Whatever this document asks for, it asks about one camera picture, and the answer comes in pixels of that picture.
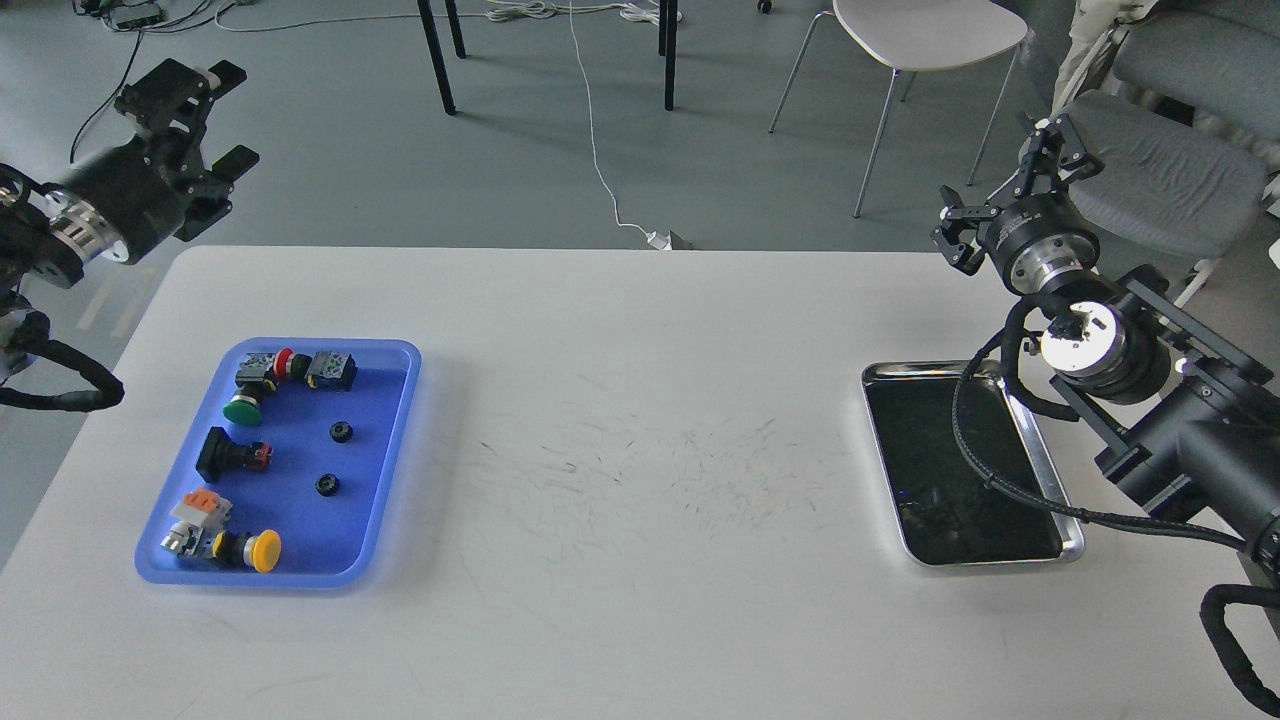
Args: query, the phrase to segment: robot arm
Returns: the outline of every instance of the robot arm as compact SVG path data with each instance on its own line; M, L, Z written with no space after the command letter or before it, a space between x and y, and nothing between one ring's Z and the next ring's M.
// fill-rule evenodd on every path
M1201 618L1235 685L1280 717L1280 698L1258 680L1224 621L1228 603L1280 609L1280 398L1263 387L1272 373L1169 302L1162 295L1169 283L1155 269L1138 268L1119 282L1093 272L1098 241L1066 190L1102 169L1070 118L1060 115L1032 135L1018 172L983 205L964 206L943 187L946 206L933 241L947 263L970 275L992 259L1019 300L979 356L1001 348L1010 393L1032 411L1083 419L1107 446L1094 459L1098 469L1151 519L1053 510L1101 524L1115 520L1110 527L1120 529L1212 539L1240 552L1258 587L1212 588ZM1033 333L1024 323L1036 309L1048 327ZM1050 384L1065 405L1033 396L1019 380L1024 341L1053 369ZM1183 357L1183 378L1133 427L1094 400L1130 405L1155 396L1170 378L1170 351ZM980 460L970 461L991 478ZM998 478L991 479L1005 492ZM1204 507L1239 538L1184 524Z
M236 181L259 156L238 145L205 168L200 143L214 101L243 81L227 60L207 70L165 60L115 99L134 123L129 142L58 183L0 165L0 383L42 356L95 387L51 397L0 388L0 405L87 413L123 398L101 364L49 337L49 318L19 295L19 282L31 273L69 288L99 255L132 265L170 234L189 241L225 217Z

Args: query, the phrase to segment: black table leg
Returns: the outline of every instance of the black table leg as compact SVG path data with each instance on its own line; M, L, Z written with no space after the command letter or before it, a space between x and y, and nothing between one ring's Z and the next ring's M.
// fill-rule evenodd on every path
M664 0L667 5L667 88L666 106L668 110L676 106L676 26L680 24L680 1Z
M444 54L440 53L440 36L435 33L435 18L431 17L431 0L417 0L417 12L422 15L422 31L426 33L426 47L431 51L431 65L435 68L435 82L440 86L440 102L447 115L456 115L453 91L449 90L449 74L444 70Z
M658 0L658 54L667 54L667 23L669 22L669 14L667 12L667 0Z
M462 23L458 22L457 1L444 0L444 12L449 14L449 33L453 35L453 51L458 58L466 58L467 47L462 44Z

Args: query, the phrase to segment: table surface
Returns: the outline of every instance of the table surface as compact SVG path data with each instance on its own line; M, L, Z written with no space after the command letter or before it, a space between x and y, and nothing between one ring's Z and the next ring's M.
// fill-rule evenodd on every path
M1093 527L1064 565L902 551L859 374L966 357L1010 301L908 254L191 249L0 573L0 716L1251 716L1196 616L1230 552ZM253 336L422 351L374 562L148 584L140 529ZM1132 511L1098 441L1043 430L1076 503ZM1280 665L1261 614L1233 624Z

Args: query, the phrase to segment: gray floor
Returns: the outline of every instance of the gray floor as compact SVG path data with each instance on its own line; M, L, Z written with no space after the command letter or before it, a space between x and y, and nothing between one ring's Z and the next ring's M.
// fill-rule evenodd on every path
M1014 167L1021 132L1012 113L1044 113L1046 82L1066 47L1070 0L1009 4L1029 9L1032 51L1014 76L977 187L966 191L973 200ZM195 0L165 5L186 10ZM627 23L614 13L575 20L591 79L600 167L623 222L673 229L703 250L932 251L937 186L963 186L1007 59L915 82L909 101L893 108L864 217L855 220L852 204L888 70L826 20L778 131L767 135L805 27L823 1L778 0L771 15L755 13L754 5L685 3L673 113L662 110L653 26ZM460 6L465 13L486 8L479 0L461 0ZM407 0L260 0L236 8L225 23L261 27L413 10ZM463 31L472 55L447 58L461 109L453 118L440 110L421 26L412 18L270 33L209 26L147 36L134 79L164 58L192 65L227 58L248 72L248 82L214 109L205 149L216 158L239 142L262 161L239 183L234 213L200 242L644 247L640 232L614 227L609 197L591 167L568 20L495 24L467 18ZM6 69L0 79L0 161L37 179L64 173L76 128L114 87L132 46L132 35L73 17L67 3L0 0L0 67ZM81 158L129 132L118 115L104 117L87 135ZM1254 245L1266 232L1276 236L1275 228L1260 232ZM52 318L55 337L111 364L180 250L182 243L168 241L134 268L93 263L76 288L32 282L28 296ZM1263 266L1261 259L1243 264ZM1251 302L1274 307L1276 278L1256 274L1251 287L1270 290ZM1229 273L1221 275L1221 287L1235 284ZM403 292L412 302L413 288ZM1219 311L1240 315L1235 302L1228 293ZM1240 340L1256 332L1248 329ZM36 366L12 384L50 392L69 382ZM0 562L79 423L65 414L0 410ZM140 437L129 451L173 448ZM86 491L110 492L118 479L102 478Z

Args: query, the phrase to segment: gray cushion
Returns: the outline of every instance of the gray cushion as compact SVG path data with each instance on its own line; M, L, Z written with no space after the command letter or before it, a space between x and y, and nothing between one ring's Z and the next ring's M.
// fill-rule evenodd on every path
M1280 138L1280 38L1262 29L1199 13L1158 13L1125 37L1112 72Z
M1280 37L1276 0L1174 0L1167 9L1212 15Z
M1106 163L1070 186L1089 222L1162 252L1221 258L1257 219L1266 167L1244 150L1096 90L1062 111Z

